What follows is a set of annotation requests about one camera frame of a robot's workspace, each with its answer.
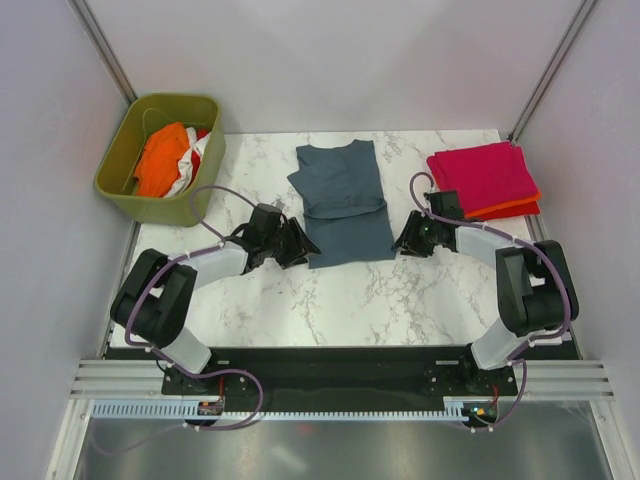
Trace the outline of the olive green plastic bin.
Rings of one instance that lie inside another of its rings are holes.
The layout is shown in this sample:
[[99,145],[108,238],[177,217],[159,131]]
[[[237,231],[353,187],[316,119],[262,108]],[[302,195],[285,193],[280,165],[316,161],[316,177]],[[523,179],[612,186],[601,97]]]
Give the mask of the olive green plastic bin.
[[[204,129],[211,136],[193,183],[171,198],[137,196],[134,171],[148,137],[180,122]],[[203,218],[211,193],[197,188],[216,182],[226,141],[218,102],[206,95],[155,93],[132,103],[122,120],[94,178],[94,187],[130,219],[139,223],[192,227]]]

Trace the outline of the magenta folded t-shirt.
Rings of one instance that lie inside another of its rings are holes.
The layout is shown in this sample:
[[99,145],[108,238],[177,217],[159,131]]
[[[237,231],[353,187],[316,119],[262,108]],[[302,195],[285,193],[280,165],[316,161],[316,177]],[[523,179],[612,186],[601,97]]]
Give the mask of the magenta folded t-shirt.
[[522,149],[509,142],[437,152],[426,164],[442,191],[455,191],[464,213],[540,192]]

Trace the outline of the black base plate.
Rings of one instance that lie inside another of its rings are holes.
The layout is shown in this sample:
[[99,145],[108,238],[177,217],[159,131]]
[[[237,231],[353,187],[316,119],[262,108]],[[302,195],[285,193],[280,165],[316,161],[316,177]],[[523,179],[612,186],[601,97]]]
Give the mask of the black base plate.
[[154,366],[168,396],[221,395],[238,411],[364,412],[436,410],[447,397],[514,396],[515,368],[463,370],[461,346],[222,348],[195,380]]

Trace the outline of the blue-grey t-shirt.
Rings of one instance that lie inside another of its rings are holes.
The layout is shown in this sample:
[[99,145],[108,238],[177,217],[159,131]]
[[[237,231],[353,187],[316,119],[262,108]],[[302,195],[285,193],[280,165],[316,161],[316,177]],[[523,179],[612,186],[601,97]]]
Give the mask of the blue-grey t-shirt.
[[306,235],[320,253],[309,267],[395,258],[387,202],[372,141],[296,148],[299,168],[288,180],[301,196]]

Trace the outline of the orange folded t-shirt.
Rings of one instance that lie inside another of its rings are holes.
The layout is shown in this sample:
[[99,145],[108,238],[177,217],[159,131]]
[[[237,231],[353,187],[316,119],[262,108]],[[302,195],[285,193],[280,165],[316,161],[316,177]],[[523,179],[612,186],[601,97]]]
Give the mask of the orange folded t-shirt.
[[527,215],[538,215],[540,213],[538,205],[538,201],[540,199],[541,193],[537,192],[536,194],[523,199],[503,202],[484,209],[466,212],[465,218],[469,220],[489,221]]

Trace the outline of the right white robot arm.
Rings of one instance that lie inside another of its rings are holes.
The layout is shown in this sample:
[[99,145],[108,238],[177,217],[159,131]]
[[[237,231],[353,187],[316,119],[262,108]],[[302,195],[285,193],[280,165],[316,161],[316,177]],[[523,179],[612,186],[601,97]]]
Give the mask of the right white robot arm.
[[554,240],[530,243],[464,218],[454,191],[424,195],[427,207],[410,213],[393,245],[402,255],[428,258],[443,247],[472,257],[495,272],[498,319],[466,347],[458,381],[483,392],[494,371],[513,363],[539,340],[561,337],[579,313],[563,247]]

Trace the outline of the orange t-shirt in bin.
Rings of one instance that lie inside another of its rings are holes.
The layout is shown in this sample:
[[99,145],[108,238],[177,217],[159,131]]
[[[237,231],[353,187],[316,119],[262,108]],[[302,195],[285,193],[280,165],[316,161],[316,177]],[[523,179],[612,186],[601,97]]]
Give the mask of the orange t-shirt in bin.
[[154,132],[146,141],[134,171],[136,195],[164,197],[180,178],[179,162],[189,148],[187,129],[180,122]]

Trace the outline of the red folded t-shirt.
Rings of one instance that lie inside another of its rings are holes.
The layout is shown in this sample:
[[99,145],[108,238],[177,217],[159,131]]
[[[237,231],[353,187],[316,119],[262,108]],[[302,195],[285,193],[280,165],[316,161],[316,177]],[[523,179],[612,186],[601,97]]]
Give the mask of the red folded t-shirt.
[[538,215],[540,213],[539,205],[536,201],[523,203],[519,205],[507,206],[499,208],[478,216],[482,221],[490,221],[496,219],[506,219],[519,216]]

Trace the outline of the white and red t-shirt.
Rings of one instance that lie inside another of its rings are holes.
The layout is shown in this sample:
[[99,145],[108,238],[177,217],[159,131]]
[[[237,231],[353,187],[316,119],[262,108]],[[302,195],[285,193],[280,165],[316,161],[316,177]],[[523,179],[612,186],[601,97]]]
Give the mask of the white and red t-shirt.
[[178,178],[173,182],[165,198],[175,197],[184,192],[194,181],[201,165],[211,132],[204,129],[186,128],[189,147],[178,161]]

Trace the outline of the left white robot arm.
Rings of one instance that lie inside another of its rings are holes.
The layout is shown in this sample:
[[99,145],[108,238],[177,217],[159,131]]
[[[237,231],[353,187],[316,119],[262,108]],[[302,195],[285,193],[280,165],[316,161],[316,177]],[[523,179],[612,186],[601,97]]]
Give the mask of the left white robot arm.
[[248,222],[214,246],[175,257],[143,251],[111,304],[110,319],[125,330],[127,344],[158,352],[185,371],[185,382],[196,392],[208,393],[218,385],[220,371],[210,362],[210,348],[186,326],[193,293],[248,274],[267,259],[287,269],[319,253],[297,219],[260,203]]

